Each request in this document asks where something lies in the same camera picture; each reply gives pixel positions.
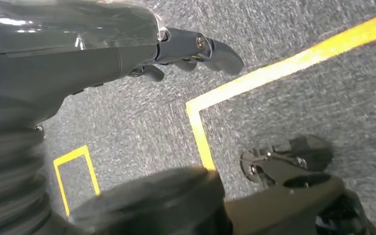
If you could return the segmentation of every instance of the metal bolt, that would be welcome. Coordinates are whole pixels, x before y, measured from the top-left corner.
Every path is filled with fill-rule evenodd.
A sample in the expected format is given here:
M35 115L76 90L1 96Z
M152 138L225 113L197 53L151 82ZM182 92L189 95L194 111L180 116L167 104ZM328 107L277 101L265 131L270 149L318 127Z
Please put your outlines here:
M197 36L197 47L199 49L205 48L205 38L201 34Z

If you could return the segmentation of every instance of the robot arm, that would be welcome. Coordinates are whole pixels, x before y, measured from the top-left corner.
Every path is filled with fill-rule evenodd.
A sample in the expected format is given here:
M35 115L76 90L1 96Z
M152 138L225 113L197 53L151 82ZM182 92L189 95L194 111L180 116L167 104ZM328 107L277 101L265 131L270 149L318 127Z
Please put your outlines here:
M347 235L336 229L348 224L334 217L342 205L350 205L354 231L369 231L358 198L340 179L307 172L296 165L304 162L281 153L264 162L248 158L272 184L244 199L224 203L218 173L182 168L104 192L75 211L71 223L53 213L37 173L44 161L33 149L44 134L36 124L87 87L127 75L160 81L155 64L189 71L197 63L230 74L243 67L226 44L163 28L137 5L0 0L0 235Z

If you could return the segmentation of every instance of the yellow tape line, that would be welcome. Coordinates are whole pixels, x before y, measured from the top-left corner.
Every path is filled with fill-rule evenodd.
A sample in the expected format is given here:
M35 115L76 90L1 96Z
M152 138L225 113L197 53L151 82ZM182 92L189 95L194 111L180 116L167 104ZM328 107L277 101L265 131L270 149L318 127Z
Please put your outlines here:
M375 40L376 18L188 101L187 114L204 167L215 170L199 111Z
M78 149L76 149L76 150L74 150L74 151L72 151L72 152L70 152L70 153L68 153L64 156L61 156L61 157L55 159L54 162L53 162L54 169L55 169L55 175L57 176L57 181L58 181L58 185L60 187L61 197L63 199L63 204L64 204L64 208L66 210L67 216L70 214L70 209L69 209L69 206L67 204L67 198L66 198L66 194L64 192L64 186L63 186L63 182L61 181L61 175L60 175L60 171L59 171L58 167L61 164L64 164L66 162L69 162L69 161L74 160L74 159L81 157L81 156L84 156L84 158L86 159L86 163L87 163L87 166L88 166L89 172L90 172L90 177L92 179L94 192L96 193L96 195L100 194L100 188L98 187L96 174L94 172L92 160L90 158L89 148L87 147L87 145L80 147L80 148L78 148Z

